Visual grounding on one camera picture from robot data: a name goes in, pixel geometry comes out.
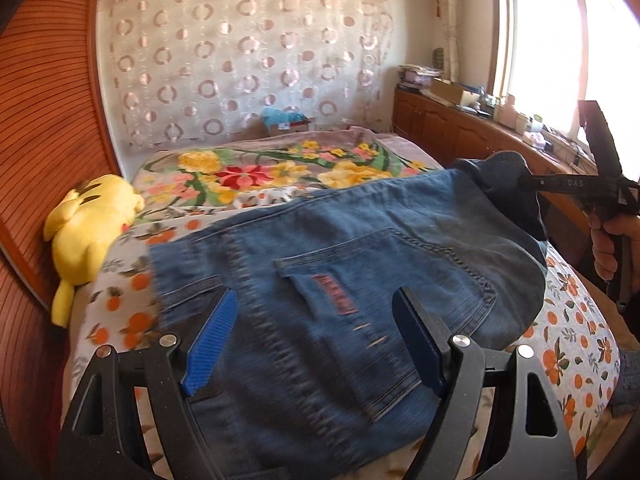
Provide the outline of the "right hand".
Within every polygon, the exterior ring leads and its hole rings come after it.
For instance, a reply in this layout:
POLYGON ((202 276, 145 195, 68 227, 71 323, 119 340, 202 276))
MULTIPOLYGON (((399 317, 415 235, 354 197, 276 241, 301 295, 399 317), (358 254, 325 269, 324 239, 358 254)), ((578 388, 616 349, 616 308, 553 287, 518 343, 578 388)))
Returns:
POLYGON ((593 212, 589 216, 594 268, 605 281, 611 281, 618 267, 614 256, 614 236, 626 236, 631 241, 631 291, 639 291, 640 284, 640 219, 630 214, 619 214, 602 222, 593 212))

